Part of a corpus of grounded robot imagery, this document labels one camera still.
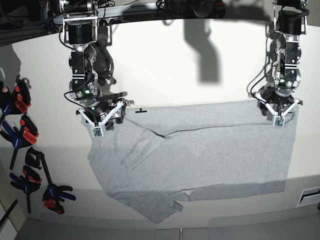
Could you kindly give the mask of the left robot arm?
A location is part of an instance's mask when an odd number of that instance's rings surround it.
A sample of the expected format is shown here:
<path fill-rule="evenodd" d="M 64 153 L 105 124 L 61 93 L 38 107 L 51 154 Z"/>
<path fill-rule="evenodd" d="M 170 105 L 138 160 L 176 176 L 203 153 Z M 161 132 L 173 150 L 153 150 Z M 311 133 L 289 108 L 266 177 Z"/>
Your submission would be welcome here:
<path fill-rule="evenodd" d="M 275 0 L 274 6 L 281 9 L 274 14 L 273 20 L 273 30 L 278 38 L 274 41 L 269 82 L 258 91 L 250 89 L 249 95 L 258 101 L 263 116 L 271 118 L 275 126 L 283 126 L 286 116 L 303 103 L 292 93 L 301 83 L 298 68 L 302 55 L 300 36 L 306 34 L 310 11 L 306 0 Z"/>

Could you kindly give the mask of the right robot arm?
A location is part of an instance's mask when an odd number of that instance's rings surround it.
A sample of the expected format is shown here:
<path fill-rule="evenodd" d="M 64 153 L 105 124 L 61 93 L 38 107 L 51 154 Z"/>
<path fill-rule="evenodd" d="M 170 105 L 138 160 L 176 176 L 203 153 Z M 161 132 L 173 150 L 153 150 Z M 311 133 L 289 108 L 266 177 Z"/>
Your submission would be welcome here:
<path fill-rule="evenodd" d="M 92 134 L 101 136 L 124 122 L 126 107 L 132 104 L 125 99 L 126 92 L 106 93 L 102 89 L 117 82 L 107 50 L 112 31 L 99 18 L 96 0 L 60 0 L 57 6 L 62 15 L 59 41 L 70 49 L 72 71 L 69 90 L 63 96 L 78 106 L 76 114 L 89 124 Z"/>

